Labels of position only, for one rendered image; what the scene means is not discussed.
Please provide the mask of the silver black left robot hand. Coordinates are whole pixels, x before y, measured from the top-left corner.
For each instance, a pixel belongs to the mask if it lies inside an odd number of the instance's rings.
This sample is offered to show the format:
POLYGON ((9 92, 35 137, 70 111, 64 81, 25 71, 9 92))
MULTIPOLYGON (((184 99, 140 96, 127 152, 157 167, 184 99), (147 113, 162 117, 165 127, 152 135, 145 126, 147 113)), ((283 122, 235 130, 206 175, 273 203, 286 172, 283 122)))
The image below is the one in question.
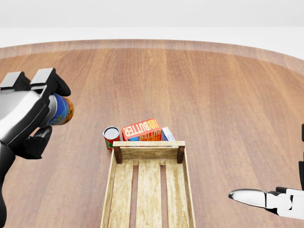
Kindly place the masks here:
POLYGON ((7 73, 0 83, 1 156, 41 159, 52 134, 46 117, 53 94, 71 94, 55 68, 38 70, 32 80, 23 71, 7 73))

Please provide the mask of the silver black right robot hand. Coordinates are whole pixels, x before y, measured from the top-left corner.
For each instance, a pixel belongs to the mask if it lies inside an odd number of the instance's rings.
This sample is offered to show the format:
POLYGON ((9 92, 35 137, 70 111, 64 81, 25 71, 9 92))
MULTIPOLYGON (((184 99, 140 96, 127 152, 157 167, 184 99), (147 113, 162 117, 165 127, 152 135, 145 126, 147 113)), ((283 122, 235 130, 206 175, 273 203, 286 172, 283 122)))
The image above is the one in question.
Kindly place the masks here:
POLYGON ((304 220, 304 153, 299 161, 301 190, 276 187, 275 191, 265 192, 256 189, 238 189, 229 193, 228 197, 250 206, 264 208, 281 217, 304 220))

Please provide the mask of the blue alphabet soup can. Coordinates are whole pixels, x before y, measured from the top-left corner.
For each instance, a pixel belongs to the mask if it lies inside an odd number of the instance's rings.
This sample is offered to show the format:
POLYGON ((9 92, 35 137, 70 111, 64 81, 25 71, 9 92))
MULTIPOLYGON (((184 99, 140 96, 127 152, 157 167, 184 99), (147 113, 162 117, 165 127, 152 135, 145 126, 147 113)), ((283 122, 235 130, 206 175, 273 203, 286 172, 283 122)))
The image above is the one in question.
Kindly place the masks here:
POLYGON ((47 125, 64 125, 68 123, 74 114, 72 101, 58 94, 49 97, 49 114, 46 117, 47 125))

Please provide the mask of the wooden slat tray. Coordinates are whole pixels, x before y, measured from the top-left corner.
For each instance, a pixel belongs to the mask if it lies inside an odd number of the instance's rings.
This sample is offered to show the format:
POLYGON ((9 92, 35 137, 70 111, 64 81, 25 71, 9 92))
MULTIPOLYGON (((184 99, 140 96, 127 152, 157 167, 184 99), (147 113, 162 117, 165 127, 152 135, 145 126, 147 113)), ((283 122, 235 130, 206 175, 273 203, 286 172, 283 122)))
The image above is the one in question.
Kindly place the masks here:
POLYGON ((135 227, 162 227, 161 166, 165 166, 168 227, 196 228, 184 141, 116 141, 113 146, 100 228, 129 228, 134 166, 138 166, 135 227))

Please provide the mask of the red can with silver lid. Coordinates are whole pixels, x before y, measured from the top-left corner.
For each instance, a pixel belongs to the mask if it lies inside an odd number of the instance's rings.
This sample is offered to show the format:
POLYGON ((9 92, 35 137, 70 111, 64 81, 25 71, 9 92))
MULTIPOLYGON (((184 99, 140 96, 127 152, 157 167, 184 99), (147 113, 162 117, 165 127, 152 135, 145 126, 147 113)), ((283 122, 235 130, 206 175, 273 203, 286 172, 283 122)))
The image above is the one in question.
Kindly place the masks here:
POLYGON ((120 141, 119 129, 114 126, 109 126, 103 131, 103 136, 105 139, 105 144, 106 144, 107 150, 112 152, 113 143, 115 141, 120 141))

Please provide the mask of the white and blue box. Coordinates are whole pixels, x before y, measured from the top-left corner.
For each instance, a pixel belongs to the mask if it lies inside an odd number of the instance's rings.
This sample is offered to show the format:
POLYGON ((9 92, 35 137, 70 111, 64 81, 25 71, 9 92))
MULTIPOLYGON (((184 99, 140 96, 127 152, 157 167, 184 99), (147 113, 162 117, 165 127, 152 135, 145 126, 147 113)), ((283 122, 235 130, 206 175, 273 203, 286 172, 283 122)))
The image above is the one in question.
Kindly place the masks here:
POLYGON ((168 127, 162 128, 162 140, 163 141, 176 141, 168 127))

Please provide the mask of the red butter box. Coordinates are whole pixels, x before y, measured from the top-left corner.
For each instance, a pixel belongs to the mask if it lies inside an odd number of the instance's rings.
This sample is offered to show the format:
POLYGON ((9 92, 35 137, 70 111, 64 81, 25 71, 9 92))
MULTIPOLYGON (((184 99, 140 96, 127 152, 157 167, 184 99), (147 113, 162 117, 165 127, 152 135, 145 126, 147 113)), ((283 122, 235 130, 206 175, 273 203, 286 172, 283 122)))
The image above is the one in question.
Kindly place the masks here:
POLYGON ((123 141, 161 141, 162 128, 156 118, 122 127, 123 141))

